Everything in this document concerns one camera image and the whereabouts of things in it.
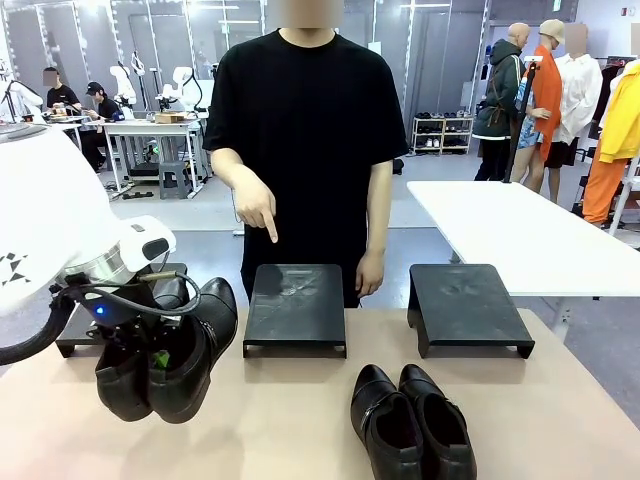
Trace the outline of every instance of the black shoe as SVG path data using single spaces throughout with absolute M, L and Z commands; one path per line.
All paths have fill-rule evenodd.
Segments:
M 460 409 L 417 365 L 400 375 L 400 392 L 411 400 L 424 439 L 424 478 L 475 480 L 476 460 Z
M 351 424 L 367 449 L 376 480 L 422 480 L 422 434 L 411 403 L 375 365 L 358 375 Z
M 149 356 L 149 403 L 168 423 L 191 420 L 209 389 L 213 366 L 236 335 L 238 313 L 231 286 L 216 278 L 201 288 L 198 308 L 168 329 Z
M 125 422 L 151 413 L 147 402 L 147 363 L 142 352 L 107 343 L 96 365 L 100 400 Z

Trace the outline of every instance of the cap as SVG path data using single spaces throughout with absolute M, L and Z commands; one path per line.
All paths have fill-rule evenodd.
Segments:
M 564 23 L 556 19 L 542 22 L 540 35 L 555 38 L 560 45 L 564 45 Z
M 100 85 L 98 82 L 89 82 L 89 85 L 87 85 L 87 95 L 93 95 L 100 90 L 104 92 L 104 88 L 102 88 L 102 85 Z

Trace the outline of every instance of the black platform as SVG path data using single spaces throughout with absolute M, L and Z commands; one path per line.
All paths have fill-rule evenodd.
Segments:
M 157 272 L 160 268 L 160 264 L 152 264 L 151 268 L 153 271 Z M 173 270 L 184 275 L 187 274 L 187 266 L 184 263 L 167 263 L 164 270 Z M 156 282 L 153 288 L 156 300 L 158 299 L 158 295 L 166 296 L 169 293 L 167 292 L 166 287 L 170 282 L 172 282 L 172 280 L 159 280 Z M 93 317 L 82 305 L 78 305 L 78 308 L 76 308 L 71 315 L 67 326 L 56 340 L 56 346 L 58 347 L 58 350 L 60 350 L 62 356 L 64 358 L 70 357 L 77 345 L 101 345 L 103 343 L 102 338 L 99 336 L 91 336 L 92 328 Z
M 407 319 L 424 358 L 431 345 L 517 347 L 535 342 L 492 265 L 412 265 Z
M 283 351 L 288 347 L 317 356 L 347 357 L 339 266 L 261 265 L 258 268 L 243 355 L 248 357 L 260 350 L 266 353 L 270 348 Z

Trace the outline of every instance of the dark green jacket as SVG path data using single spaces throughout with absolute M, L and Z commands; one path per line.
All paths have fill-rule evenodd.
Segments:
M 473 134 L 479 137 L 508 137 L 510 122 L 518 114 L 515 98 L 525 73 L 520 60 L 522 51 L 506 40 L 498 40 L 491 51 L 491 75 L 487 82 L 487 98 L 478 113 Z

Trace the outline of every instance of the yellow hoodie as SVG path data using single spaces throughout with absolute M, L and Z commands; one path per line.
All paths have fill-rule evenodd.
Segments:
M 628 159 L 640 151 L 640 62 L 623 73 L 600 137 L 600 161 Z

